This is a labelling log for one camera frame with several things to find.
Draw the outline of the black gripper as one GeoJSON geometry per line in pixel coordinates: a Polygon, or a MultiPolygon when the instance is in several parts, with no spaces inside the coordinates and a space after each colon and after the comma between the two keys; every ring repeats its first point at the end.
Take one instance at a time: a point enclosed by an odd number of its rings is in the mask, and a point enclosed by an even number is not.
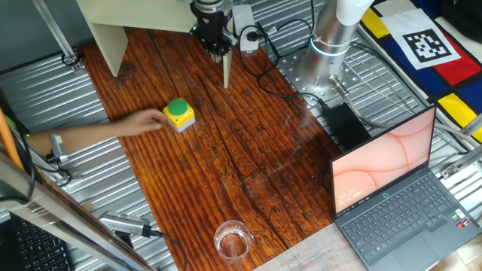
{"type": "Polygon", "coordinates": [[[229,53],[236,46],[236,41],[229,40],[224,35],[227,28],[230,13],[227,15],[223,11],[206,13],[194,8],[194,15],[197,18],[197,28],[194,36],[199,40],[206,51],[209,53],[214,63],[220,63],[221,57],[229,53]]]}

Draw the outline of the bare human hand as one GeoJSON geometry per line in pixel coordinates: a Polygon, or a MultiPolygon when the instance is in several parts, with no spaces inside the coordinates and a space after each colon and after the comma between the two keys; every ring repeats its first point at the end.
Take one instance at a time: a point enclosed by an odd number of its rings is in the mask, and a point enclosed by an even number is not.
{"type": "Polygon", "coordinates": [[[118,122],[119,136],[137,136],[144,132],[161,129],[167,117],[155,108],[137,111],[118,122]]]}

